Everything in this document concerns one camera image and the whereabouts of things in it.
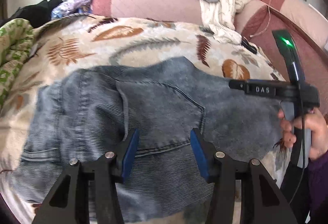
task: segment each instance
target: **white cord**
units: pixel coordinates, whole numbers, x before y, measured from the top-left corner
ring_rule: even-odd
[[[262,30],[261,32],[250,35],[250,36],[249,36],[250,38],[253,38],[253,37],[255,37],[255,36],[259,36],[259,35],[261,35],[262,33],[264,33],[264,32],[267,31],[267,29],[268,29],[268,27],[269,27],[269,24],[270,24],[270,21],[271,21],[271,12],[270,12],[270,4],[271,4],[271,2],[272,2],[272,0],[269,0],[269,3],[267,4],[267,6],[268,6],[268,11],[269,11],[269,20],[268,20],[268,24],[267,24],[267,26],[266,26],[265,29]]]

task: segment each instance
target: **black cable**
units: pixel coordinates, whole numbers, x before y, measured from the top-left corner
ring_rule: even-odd
[[[302,167],[302,174],[300,176],[300,180],[298,182],[298,185],[296,187],[296,190],[292,196],[292,198],[290,199],[289,201],[289,205],[291,204],[291,202],[293,201],[300,185],[301,185],[301,182],[302,182],[302,179],[303,179],[303,175],[304,175],[304,170],[305,170],[305,119],[304,119],[304,110],[303,110],[303,101],[302,99],[300,99],[301,101],[301,112],[302,112],[302,153],[303,153],[303,167]]]

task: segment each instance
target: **white cloth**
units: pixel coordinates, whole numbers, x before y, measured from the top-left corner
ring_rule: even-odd
[[[199,0],[202,21],[205,27],[214,32],[214,39],[222,43],[241,43],[241,35],[235,31],[233,21],[235,14],[241,12],[251,0],[219,0],[208,3]]]

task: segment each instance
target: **person's arm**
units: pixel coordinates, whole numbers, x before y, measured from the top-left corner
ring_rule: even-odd
[[[296,136],[291,133],[292,125],[302,128],[302,119],[287,121],[282,110],[279,111],[278,117],[281,118],[284,145],[291,148],[296,142]],[[313,113],[305,115],[305,128],[312,130],[308,170],[311,215],[313,215],[328,197],[328,127],[319,109],[314,108]]]

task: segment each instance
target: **purple sleeve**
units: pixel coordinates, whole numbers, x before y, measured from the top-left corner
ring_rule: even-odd
[[[328,197],[328,152],[314,162],[309,162],[309,188],[311,214]]]

